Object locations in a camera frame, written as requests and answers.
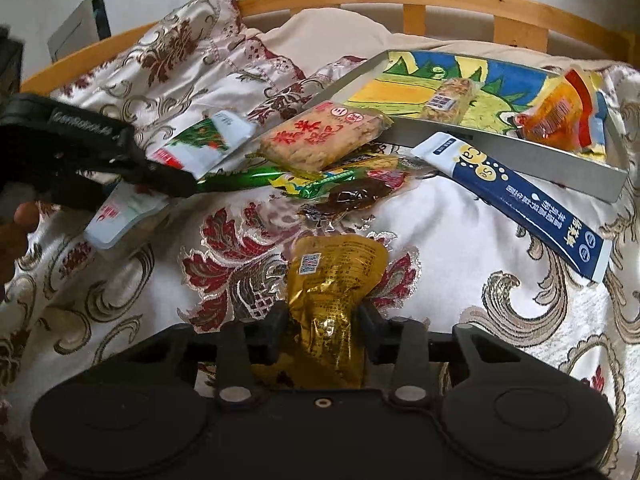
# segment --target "orange snack package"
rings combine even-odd
[[[516,117],[524,138],[566,152],[591,146],[589,120],[598,111],[595,89],[579,68],[566,72],[537,106]]]

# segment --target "bed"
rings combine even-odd
[[[376,2],[403,5],[404,34],[335,8]],[[494,15],[494,43],[426,37],[427,6]],[[266,33],[242,22],[283,9],[292,17]],[[637,59],[633,34],[528,0],[192,0],[158,23],[60,60],[22,90],[127,120],[136,126],[137,142],[152,150],[217,108],[236,110],[267,130],[382,50],[453,52],[561,72],[575,61],[545,53],[550,30],[612,59],[578,63],[602,79],[628,153],[620,199],[611,205],[536,180],[613,241],[604,283],[580,278],[536,238],[436,173],[370,218],[339,228],[389,250],[385,275],[370,295],[384,315],[419,319],[440,332],[474,323],[606,396],[616,429],[601,470],[636,480],[640,75],[626,63]],[[399,146],[380,149],[402,153]],[[243,164],[239,153],[222,169]],[[82,235],[90,215],[41,206],[40,227],[0,306],[3,479],[43,473],[29,415],[53,385],[178,322],[208,332],[234,317],[265,315],[281,297],[290,246],[309,233],[294,206],[273,195],[258,188],[194,196],[131,257],[111,260]],[[267,229],[264,218],[277,229]],[[468,254],[480,263],[471,265]],[[203,394],[210,394],[211,375],[203,367],[197,386]]]

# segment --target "colorful drawing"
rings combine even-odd
[[[229,149],[225,139],[220,135],[220,132],[211,119],[204,119],[190,126],[168,143],[169,146],[178,146],[179,144],[193,146],[194,148],[209,146],[220,152],[226,152]]]
[[[501,61],[439,52],[390,52],[387,69],[345,104],[417,118],[424,103],[450,77],[482,83],[461,126],[497,134],[513,130],[513,117],[537,104],[552,79],[540,70]]]

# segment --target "screw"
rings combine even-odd
[[[331,399],[316,399],[314,404],[318,408],[329,408],[333,403],[331,402]]]
[[[427,392],[420,386],[400,386],[395,391],[396,397],[404,402],[418,402],[427,396]]]
[[[229,386],[221,390],[219,395],[220,399],[226,400],[226,402],[245,402],[251,399],[251,390],[242,386]]]

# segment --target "barcode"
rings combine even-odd
[[[425,103],[425,105],[434,108],[435,110],[442,110],[444,112],[447,112],[455,104],[456,100],[456,98],[436,94],[431,99],[429,99]]]
[[[556,132],[569,113],[569,103],[566,99],[561,99],[551,111],[534,126],[530,134],[535,137],[545,138]]]
[[[302,261],[300,262],[300,270],[298,274],[303,276],[304,274],[313,274],[318,270],[318,265],[320,264],[320,256],[321,253],[315,254],[305,254],[302,256]]]

